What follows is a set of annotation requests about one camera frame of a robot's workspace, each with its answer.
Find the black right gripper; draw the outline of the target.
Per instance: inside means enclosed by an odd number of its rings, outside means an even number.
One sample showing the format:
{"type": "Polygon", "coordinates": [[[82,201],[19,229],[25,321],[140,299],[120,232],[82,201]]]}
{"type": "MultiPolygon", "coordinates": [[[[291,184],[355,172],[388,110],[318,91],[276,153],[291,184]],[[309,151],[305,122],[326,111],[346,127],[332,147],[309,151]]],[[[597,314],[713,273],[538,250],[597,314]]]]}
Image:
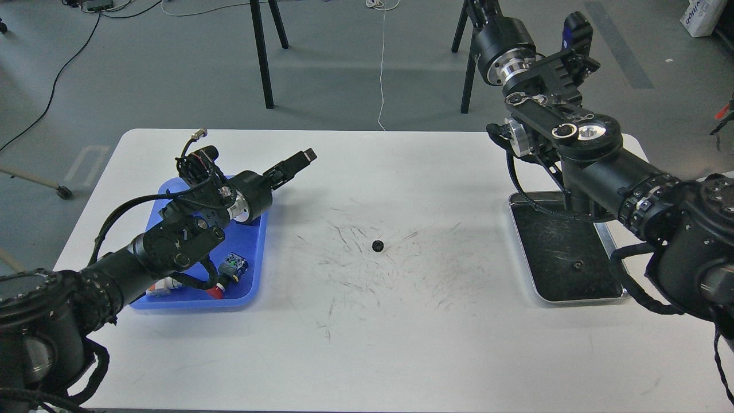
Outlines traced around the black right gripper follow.
{"type": "Polygon", "coordinates": [[[475,63],[485,83],[507,84],[530,69],[536,60],[536,45],[525,25],[503,16],[498,1],[464,1],[472,26],[484,26],[475,34],[475,63]]]}

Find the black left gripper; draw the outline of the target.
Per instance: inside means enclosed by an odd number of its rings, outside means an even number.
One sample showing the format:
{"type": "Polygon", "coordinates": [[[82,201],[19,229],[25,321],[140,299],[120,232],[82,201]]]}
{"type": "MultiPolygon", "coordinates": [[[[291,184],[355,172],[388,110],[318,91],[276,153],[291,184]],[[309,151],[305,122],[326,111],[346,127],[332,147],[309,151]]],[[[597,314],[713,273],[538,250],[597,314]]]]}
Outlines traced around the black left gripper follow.
{"type": "Polygon", "coordinates": [[[277,190],[317,159],[314,149],[299,151],[265,171],[265,176],[255,172],[241,172],[228,178],[228,184],[236,193],[235,204],[229,209],[231,219],[250,224],[270,209],[272,190],[277,190]]]}

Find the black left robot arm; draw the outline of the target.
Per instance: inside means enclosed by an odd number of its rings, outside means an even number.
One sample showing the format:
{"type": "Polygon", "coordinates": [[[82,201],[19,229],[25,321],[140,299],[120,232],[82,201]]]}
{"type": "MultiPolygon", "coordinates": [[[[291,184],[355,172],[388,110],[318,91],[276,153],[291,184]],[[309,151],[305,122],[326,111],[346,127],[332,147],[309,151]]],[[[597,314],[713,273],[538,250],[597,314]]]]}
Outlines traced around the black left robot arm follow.
{"type": "Polygon", "coordinates": [[[158,280],[171,277],[199,290],[223,275],[210,253],[225,241],[236,217],[258,219],[272,206],[272,194],[317,158],[296,152],[264,173],[246,170],[226,176],[213,146],[190,151],[203,138],[199,129],[176,158],[186,190],[133,198],[100,227],[88,265],[81,270],[38,268],[2,276],[2,411],[42,408],[84,411],[107,374],[107,348],[89,334],[115,324],[118,314],[158,280]],[[128,210],[165,200],[162,220],[116,252],[100,256],[103,240],[128,210]]]}

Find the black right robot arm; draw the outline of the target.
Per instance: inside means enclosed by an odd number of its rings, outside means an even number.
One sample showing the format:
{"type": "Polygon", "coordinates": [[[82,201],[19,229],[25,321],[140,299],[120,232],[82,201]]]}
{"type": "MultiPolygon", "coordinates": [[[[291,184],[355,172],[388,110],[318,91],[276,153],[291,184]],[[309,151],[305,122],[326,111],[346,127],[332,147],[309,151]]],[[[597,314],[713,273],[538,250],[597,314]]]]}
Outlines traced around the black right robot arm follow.
{"type": "Polygon", "coordinates": [[[732,345],[732,179],[679,180],[624,149],[616,119],[582,106],[579,86],[599,63],[579,11],[549,56],[497,1],[462,3],[453,52],[467,23],[461,111],[475,73],[502,87],[508,117],[486,130],[506,152],[535,293],[552,304],[631,297],[657,314],[712,322],[714,342],[732,345]]]}

